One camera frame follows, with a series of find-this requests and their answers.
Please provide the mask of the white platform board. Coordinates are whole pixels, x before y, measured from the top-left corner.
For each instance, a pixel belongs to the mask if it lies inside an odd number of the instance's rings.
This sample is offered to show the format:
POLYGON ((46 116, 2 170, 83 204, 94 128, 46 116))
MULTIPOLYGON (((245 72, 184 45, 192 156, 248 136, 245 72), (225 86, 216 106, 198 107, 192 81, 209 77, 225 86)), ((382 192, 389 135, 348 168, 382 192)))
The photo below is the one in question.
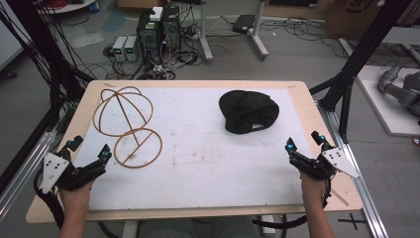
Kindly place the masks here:
POLYGON ((420 136, 420 125, 418 124, 420 118, 412 115, 394 97, 383 94, 377 89, 379 78, 388 69, 389 66, 365 65, 358 74, 357 81, 389 135, 420 136))

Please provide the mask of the white table leg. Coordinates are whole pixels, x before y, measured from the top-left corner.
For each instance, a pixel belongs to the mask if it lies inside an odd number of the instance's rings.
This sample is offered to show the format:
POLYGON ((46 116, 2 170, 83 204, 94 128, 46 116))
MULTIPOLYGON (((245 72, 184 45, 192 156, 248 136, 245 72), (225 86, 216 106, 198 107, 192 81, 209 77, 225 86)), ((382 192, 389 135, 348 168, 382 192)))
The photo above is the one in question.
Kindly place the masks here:
POLYGON ((139 226, 138 220, 127 220, 124 224, 122 238, 138 238, 139 226))

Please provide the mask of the black cap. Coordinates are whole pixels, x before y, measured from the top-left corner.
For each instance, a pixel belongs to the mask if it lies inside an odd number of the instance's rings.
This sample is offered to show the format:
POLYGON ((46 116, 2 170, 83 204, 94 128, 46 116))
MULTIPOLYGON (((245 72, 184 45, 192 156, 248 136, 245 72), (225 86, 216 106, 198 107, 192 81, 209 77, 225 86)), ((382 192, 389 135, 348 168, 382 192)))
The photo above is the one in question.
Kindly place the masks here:
POLYGON ((219 99, 219 107, 226 119, 225 129, 237 135, 269 128, 280 112, 269 95, 246 90, 226 92, 219 99))

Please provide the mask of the black computer tower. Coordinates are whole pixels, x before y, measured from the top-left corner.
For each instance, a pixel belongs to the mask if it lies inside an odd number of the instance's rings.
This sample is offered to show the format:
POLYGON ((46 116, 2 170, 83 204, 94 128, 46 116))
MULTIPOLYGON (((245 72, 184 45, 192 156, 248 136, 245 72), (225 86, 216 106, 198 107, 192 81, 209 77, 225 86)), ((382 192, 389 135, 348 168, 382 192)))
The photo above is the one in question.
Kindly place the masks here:
POLYGON ((151 11, 143 12, 140 15, 137 27, 141 51, 144 60, 155 64, 161 64, 159 55, 159 44, 161 43, 161 24, 150 19, 151 11))
POLYGON ((179 7, 169 6, 163 9, 162 19, 164 41, 176 51, 180 49, 179 7))

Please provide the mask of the wooden hoop hat stand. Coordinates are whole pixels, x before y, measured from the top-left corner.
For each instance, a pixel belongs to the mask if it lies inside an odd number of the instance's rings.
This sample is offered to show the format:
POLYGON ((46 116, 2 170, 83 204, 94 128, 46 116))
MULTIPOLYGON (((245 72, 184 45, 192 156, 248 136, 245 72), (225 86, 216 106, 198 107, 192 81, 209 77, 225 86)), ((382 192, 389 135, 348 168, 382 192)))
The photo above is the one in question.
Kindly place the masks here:
POLYGON ((144 168, 161 154, 161 135, 149 124, 154 117, 152 101, 134 86, 103 89, 94 110, 93 127, 112 138, 115 161, 128 169, 144 168))

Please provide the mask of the light wooden table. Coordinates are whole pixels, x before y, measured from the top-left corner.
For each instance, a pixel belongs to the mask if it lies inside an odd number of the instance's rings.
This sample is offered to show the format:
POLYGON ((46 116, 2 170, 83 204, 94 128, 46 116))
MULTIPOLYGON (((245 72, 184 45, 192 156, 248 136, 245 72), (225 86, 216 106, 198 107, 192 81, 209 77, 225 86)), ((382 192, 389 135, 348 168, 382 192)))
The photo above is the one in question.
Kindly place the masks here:
MULTIPOLYGON (((304 135, 315 157, 319 150, 311 138, 311 133, 317 131, 327 134, 328 129, 309 93, 306 84, 302 81, 251 81, 251 80, 95 80, 88 84, 75 115, 65 133, 67 138, 81 135, 85 138, 93 118, 95 108, 100 101, 103 89, 122 88, 134 86, 142 88, 223 88, 245 89, 264 93, 269 89, 285 89, 288 91, 304 135)), ((129 209, 129 210, 93 210, 90 207, 88 215, 90 220, 131 220, 131 219, 164 219, 181 217, 215 217, 239 216, 279 213, 301 213, 303 203, 299 205, 260 205, 246 207, 209 207, 209 208, 167 208, 167 209, 129 209)))

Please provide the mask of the thin wooden stick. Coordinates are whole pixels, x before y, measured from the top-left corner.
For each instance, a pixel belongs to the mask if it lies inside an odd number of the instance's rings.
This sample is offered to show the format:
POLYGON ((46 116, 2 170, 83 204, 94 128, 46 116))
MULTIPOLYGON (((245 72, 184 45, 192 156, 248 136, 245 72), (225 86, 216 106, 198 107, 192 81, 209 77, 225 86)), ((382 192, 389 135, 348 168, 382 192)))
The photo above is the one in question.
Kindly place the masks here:
POLYGON ((349 206, 349 203, 342 196, 340 196, 334 189, 331 189, 331 193, 335 195, 343 204, 345 204, 346 206, 349 206))

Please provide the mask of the person's left hand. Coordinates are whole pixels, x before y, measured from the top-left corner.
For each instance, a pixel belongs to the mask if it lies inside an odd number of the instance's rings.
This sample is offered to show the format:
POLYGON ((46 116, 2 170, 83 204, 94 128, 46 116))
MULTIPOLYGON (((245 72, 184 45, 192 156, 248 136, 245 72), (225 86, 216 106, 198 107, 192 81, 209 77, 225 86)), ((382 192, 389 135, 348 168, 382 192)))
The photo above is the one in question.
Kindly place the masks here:
POLYGON ((68 191, 61 189, 59 195, 65 215, 86 215, 89 210, 90 190, 93 181, 76 190, 68 191))

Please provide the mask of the white foam mat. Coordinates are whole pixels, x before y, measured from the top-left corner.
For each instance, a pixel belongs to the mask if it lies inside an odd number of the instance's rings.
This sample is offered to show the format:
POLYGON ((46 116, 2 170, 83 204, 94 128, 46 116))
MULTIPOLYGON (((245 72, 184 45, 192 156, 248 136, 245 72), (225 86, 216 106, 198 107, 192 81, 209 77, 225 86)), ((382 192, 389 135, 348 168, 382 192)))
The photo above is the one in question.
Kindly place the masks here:
MULTIPOLYGON (((288 138, 298 151, 312 154, 300 120, 285 89, 265 89, 280 107, 267 129, 236 135, 225 129, 219 99, 223 88, 142 88, 155 112, 149 128, 163 140, 150 165, 128 169, 114 156, 93 186, 93 210, 246 207, 299 205, 299 173, 288 161, 288 138)), ((107 144, 91 121, 74 162, 84 166, 107 144)))

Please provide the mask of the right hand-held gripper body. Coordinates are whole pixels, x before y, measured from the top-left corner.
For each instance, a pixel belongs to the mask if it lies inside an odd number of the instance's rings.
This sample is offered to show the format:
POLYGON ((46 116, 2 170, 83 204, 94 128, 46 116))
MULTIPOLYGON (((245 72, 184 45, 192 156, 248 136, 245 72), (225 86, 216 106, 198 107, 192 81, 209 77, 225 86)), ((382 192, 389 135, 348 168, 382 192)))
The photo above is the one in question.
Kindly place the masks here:
POLYGON ((290 163, 318 180, 330 179, 336 172, 344 173, 354 179, 361 177, 341 148, 321 152, 317 159, 309 159, 291 149, 290 163))

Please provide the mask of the flat black box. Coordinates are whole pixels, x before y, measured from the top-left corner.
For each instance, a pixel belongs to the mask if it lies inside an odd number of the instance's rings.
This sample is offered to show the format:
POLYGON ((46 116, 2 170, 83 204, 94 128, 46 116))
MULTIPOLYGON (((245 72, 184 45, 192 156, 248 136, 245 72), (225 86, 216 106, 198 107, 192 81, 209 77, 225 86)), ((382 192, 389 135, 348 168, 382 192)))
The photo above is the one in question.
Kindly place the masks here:
POLYGON ((255 20, 254 15, 240 15, 232 27, 232 31, 240 34, 246 34, 255 20))

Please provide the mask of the large cardboard box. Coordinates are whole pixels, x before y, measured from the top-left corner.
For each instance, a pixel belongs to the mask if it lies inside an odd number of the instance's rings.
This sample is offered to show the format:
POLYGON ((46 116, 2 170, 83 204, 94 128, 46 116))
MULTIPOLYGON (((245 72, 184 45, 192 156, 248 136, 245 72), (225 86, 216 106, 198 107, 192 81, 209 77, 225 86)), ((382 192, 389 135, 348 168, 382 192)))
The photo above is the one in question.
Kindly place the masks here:
POLYGON ((334 39, 359 40, 389 0, 332 0, 326 7, 324 31, 334 39))

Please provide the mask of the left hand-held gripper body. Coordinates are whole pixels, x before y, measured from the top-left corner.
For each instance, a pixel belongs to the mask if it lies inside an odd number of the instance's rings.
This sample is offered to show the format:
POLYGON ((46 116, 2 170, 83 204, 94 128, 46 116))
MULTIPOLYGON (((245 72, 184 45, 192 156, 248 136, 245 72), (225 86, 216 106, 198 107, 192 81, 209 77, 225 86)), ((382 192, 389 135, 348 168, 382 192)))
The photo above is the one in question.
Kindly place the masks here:
POLYGON ((106 167, 89 169, 87 166, 76 168, 71 162, 68 149, 55 154, 47 153, 43 165, 42 193, 47 194, 55 186, 72 191, 106 173, 106 167))

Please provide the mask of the black metal frame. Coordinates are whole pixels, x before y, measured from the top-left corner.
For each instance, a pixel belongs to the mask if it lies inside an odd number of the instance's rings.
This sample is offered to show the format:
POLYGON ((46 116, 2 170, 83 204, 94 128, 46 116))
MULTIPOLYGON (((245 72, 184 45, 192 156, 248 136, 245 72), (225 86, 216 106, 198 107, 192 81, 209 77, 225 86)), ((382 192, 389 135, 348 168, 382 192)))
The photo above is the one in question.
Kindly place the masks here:
POLYGON ((95 80, 95 77, 81 71, 75 62, 70 63, 63 55, 46 23, 48 14, 40 13, 44 9, 40 0, 5 2, 16 16, 16 20, 10 17, 0 3, 0 21, 17 40, 46 82, 50 89, 51 105, 15 158, 0 175, 0 195, 10 186, 35 143, 58 122, 59 109, 67 102, 80 100, 87 83, 95 80))
POLYGON ((309 89, 311 95, 327 89, 326 95, 318 101, 319 106, 327 112, 334 112, 337 103, 342 101, 338 133, 345 143, 348 143, 353 84, 410 2, 411 0, 384 0, 381 10, 359 40, 342 69, 334 77, 309 89))

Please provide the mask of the person's right hand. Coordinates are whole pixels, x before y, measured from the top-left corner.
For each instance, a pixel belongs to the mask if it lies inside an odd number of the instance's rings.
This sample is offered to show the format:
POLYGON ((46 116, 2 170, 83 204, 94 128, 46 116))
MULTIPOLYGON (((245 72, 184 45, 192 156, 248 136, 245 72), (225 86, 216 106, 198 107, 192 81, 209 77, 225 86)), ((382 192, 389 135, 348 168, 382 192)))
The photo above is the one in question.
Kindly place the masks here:
POLYGON ((305 207, 323 207, 325 184, 306 173, 300 174, 302 199, 305 207))

